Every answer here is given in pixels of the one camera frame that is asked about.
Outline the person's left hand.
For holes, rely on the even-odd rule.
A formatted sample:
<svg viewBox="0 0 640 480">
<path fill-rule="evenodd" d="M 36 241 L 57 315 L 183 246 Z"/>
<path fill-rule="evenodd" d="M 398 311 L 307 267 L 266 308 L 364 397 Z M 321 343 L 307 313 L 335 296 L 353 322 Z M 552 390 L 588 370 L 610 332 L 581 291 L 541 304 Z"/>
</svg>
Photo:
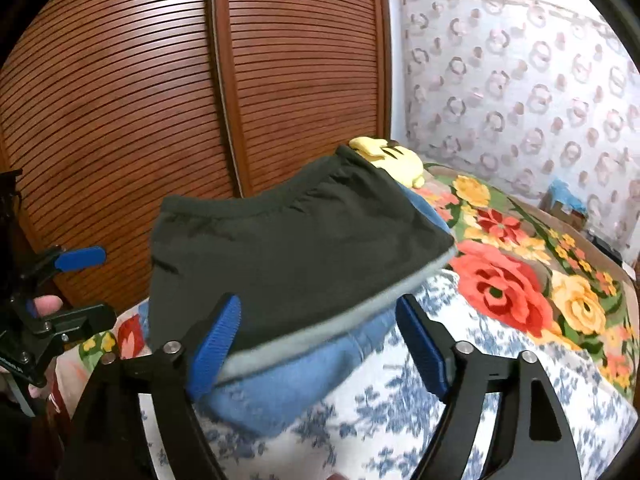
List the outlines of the person's left hand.
<svg viewBox="0 0 640 480">
<path fill-rule="evenodd" d="M 62 308 L 62 305 L 62 299 L 54 295 L 41 296 L 27 301 L 29 311 L 35 313 L 37 318 L 43 318 L 44 316 L 58 312 L 58 310 Z M 34 385 L 28 386 L 28 393 L 32 399 L 46 400 L 47 397 L 50 396 L 55 378 L 55 367 L 56 358 L 53 358 L 46 371 L 47 385 L 42 388 Z M 17 402 L 17 397 L 9 386 L 9 372 L 4 367 L 1 369 L 1 392 L 5 393 L 11 402 Z"/>
</svg>

